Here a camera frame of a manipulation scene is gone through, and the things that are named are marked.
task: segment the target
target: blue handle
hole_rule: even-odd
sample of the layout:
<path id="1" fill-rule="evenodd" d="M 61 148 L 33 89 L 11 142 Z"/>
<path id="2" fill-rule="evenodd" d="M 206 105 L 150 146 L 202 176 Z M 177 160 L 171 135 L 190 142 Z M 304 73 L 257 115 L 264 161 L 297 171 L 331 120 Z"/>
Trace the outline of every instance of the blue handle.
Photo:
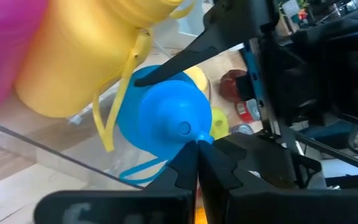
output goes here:
<path id="1" fill-rule="evenodd" d="M 145 179 L 127 179 L 126 177 L 136 174 L 136 173 L 143 171 L 147 168 L 150 168 L 152 166 L 155 166 L 163 161 L 164 160 L 161 160 L 160 158 L 156 158 L 151 161 L 145 162 L 141 165 L 132 167 L 132 168 L 120 173 L 119 178 L 129 184 L 137 184 L 137 185 L 153 181 L 156 177 L 158 177 L 162 173 L 162 171 L 165 168 L 165 165 L 156 174 L 152 175 L 151 177 L 145 178 Z"/>

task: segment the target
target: light wood surface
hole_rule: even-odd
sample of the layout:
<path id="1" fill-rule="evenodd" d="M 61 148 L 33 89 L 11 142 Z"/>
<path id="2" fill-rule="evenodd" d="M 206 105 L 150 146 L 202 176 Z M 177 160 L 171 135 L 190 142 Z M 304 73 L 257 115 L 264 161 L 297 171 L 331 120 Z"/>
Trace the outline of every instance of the light wood surface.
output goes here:
<path id="1" fill-rule="evenodd" d="M 177 49 L 169 49 L 172 54 Z M 162 64 L 168 60 L 157 49 L 139 68 Z M 218 94 L 220 78 L 230 69 L 246 69 L 237 52 L 224 52 L 201 63 L 200 68 L 211 80 L 212 105 L 221 108 L 231 126 L 241 123 L 232 103 Z M 116 89 L 110 89 L 101 102 L 106 118 Z M 0 125 L 50 147 L 66 156 L 99 170 L 117 175 L 124 169 L 153 158 L 140 150 L 104 151 L 93 124 L 91 108 L 68 119 L 46 118 L 34 113 L 12 95 L 0 106 Z M 252 125 L 259 130 L 259 124 Z M 158 167 L 141 174 L 152 175 Z M 132 189 L 85 167 L 51 154 L 37 146 L 0 132 L 0 223 L 30 223 L 35 203 L 44 195 L 61 189 Z"/>

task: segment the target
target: yellow bottle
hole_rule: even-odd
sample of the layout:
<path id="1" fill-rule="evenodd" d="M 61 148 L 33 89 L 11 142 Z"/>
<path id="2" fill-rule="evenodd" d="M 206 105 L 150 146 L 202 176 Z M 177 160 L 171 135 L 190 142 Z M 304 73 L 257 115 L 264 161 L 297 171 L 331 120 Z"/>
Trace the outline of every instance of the yellow bottle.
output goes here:
<path id="1" fill-rule="evenodd" d="M 92 101 L 97 103 L 99 94 L 121 78 L 108 121 L 114 124 L 127 82 L 151 50 L 149 28 L 170 14 L 174 18 L 185 16 L 194 4 L 173 12 L 181 2 L 50 0 L 44 23 L 16 80 L 19 98 L 42 115 L 64 118 Z M 98 104 L 94 106 L 98 119 Z M 105 135 L 102 138 L 112 138 L 103 133 L 101 121 L 96 124 Z M 110 143 L 105 146 L 112 150 Z"/>

